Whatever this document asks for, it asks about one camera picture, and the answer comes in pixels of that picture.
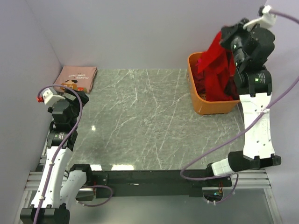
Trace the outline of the bright red t-shirt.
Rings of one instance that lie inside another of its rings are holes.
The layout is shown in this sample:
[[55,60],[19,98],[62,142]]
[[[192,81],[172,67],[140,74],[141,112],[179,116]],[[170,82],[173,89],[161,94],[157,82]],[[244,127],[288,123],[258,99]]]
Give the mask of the bright red t-shirt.
[[200,59],[198,59],[197,71],[194,75],[203,73],[206,77],[223,75],[234,78],[235,63],[232,53],[220,45],[220,40],[221,32],[216,35],[209,49],[203,52]]

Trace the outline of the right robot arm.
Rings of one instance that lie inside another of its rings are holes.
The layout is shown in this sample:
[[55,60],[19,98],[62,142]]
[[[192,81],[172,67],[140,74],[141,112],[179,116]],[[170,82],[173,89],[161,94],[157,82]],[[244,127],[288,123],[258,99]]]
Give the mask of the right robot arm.
[[265,63],[273,52],[275,36],[268,26],[244,18],[221,28],[220,45],[233,54],[234,82],[243,111],[243,150],[230,152],[226,159],[207,166],[205,181],[216,186],[221,176],[244,170],[281,165],[271,142],[270,110],[272,77]]

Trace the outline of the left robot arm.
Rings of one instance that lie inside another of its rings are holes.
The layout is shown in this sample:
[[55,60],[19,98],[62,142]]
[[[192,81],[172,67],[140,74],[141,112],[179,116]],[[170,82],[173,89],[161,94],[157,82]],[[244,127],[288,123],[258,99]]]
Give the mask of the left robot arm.
[[67,224],[70,208],[80,188],[93,183],[88,164],[75,165],[64,180],[78,135],[78,121],[89,98],[83,91],[67,90],[59,95],[47,88],[38,100],[48,106],[52,115],[46,141],[46,161],[36,195],[29,208],[21,210],[20,220],[24,224]]

